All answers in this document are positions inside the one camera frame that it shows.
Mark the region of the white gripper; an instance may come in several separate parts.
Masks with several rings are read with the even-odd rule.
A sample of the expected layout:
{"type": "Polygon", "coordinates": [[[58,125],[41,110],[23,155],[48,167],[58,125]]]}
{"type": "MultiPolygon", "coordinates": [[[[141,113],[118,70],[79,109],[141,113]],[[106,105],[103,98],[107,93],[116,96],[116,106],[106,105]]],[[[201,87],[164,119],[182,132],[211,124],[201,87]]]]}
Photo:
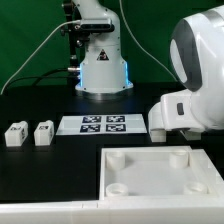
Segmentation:
{"type": "Polygon", "coordinates": [[[187,141],[201,139],[204,126],[191,112],[191,91],[182,90],[164,94],[149,111],[149,132],[181,130],[187,141]]]}

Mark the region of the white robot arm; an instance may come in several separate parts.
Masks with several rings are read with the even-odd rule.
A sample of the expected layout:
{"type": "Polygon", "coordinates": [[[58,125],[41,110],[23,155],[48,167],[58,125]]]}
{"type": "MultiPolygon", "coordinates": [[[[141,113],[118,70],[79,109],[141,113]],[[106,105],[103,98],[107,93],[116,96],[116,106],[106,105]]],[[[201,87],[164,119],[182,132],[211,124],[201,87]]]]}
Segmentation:
{"type": "MultiPolygon", "coordinates": [[[[81,14],[75,30],[87,36],[78,94],[101,100],[130,91],[120,53],[124,19],[98,0],[72,0],[81,14]]],[[[224,130],[224,5],[181,19],[170,43],[170,59],[182,91],[165,94],[148,113],[153,142],[179,130],[198,140],[207,130],[224,130]]]]}

